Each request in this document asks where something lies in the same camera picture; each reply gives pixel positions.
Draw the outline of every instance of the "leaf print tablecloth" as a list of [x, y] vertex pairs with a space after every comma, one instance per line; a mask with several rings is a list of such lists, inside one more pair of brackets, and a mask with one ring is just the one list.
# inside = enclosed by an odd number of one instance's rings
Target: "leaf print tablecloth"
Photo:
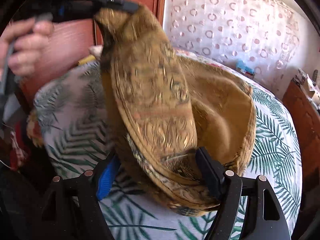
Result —
[[[191, 53], [178, 51], [178, 55], [234, 72]], [[79, 66], [45, 85], [35, 98], [46, 149], [58, 175], [64, 179], [94, 168], [113, 147], [99, 73], [99, 64], [95, 61]], [[244, 176], [267, 176], [292, 233], [302, 186], [296, 132], [289, 112], [273, 94], [249, 79], [246, 81], [254, 89], [257, 130], [252, 158]], [[215, 212], [201, 217], [173, 213], [140, 190], [122, 168], [100, 207], [114, 238], [123, 240], [203, 240], [215, 217]], [[245, 207], [246, 197], [242, 197], [232, 240], [239, 238]]]

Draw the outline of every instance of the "round bolt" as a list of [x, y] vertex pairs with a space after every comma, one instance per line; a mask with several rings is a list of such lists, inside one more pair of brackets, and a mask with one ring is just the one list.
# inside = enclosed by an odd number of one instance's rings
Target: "round bolt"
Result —
[[259, 179], [260, 179], [261, 181], [267, 181], [266, 176], [263, 176], [263, 175], [260, 175], [260, 176], [259, 176]]
[[235, 173], [233, 171], [226, 171], [226, 175], [229, 176], [229, 177], [232, 177]]
[[87, 177], [92, 176], [92, 174], [93, 174], [93, 170], [87, 170], [87, 171], [84, 172], [84, 175], [87, 176]]
[[60, 176], [54, 176], [52, 181], [53, 182], [58, 182], [60, 180]]

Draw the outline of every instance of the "metal screw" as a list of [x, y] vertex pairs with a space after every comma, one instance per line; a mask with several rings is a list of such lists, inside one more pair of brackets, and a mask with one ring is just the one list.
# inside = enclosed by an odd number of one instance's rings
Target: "metal screw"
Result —
[[229, 176], [229, 177], [232, 177], [235, 173], [233, 171], [226, 171], [226, 175]]
[[93, 170], [87, 170], [87, 171], [84, 172], [84, 175], [87, 176], [87, 177], [92, 176], [92, 174], [93, 174]]
[[260, 175], [260, 176], [259, 176], [259, 179], [260, 179], [261, 181], [267, 181], [266, 176], [263, 176], [263, 175]]
[[53, 182], [58, 182], [60, 180], [60, 176], [54, 176], [52, 181]]

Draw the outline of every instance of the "hand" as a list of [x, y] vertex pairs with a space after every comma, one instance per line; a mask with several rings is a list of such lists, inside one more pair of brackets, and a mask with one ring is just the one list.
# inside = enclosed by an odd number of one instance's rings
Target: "hand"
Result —
[[7, 26], [0, 37], [0, 76], [9, 44], [18, 38], [14, 44], [15, 53], [8, 59], [8, 66], [18, 76], [27, 76], [34, 72], [35, 63], [41, 57], [42, 50], [49, 43], [53, 33], [52, 22], [35, 23], [35, 18], [14, 22]]

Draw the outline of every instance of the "patterned fabric bag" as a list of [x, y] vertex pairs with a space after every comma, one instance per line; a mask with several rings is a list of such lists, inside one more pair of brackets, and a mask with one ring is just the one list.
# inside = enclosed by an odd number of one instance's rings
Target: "patterned fabric bag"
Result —
[[122, 165], [158, 202], [197, 216], [219, 202], [195, 161], [205, 146], [242, 175], [256, 129], [252, 88], [214, 66], [177, 57], [145, 7], [129, 15], [102, 9], [101, 77], [106, 110]]

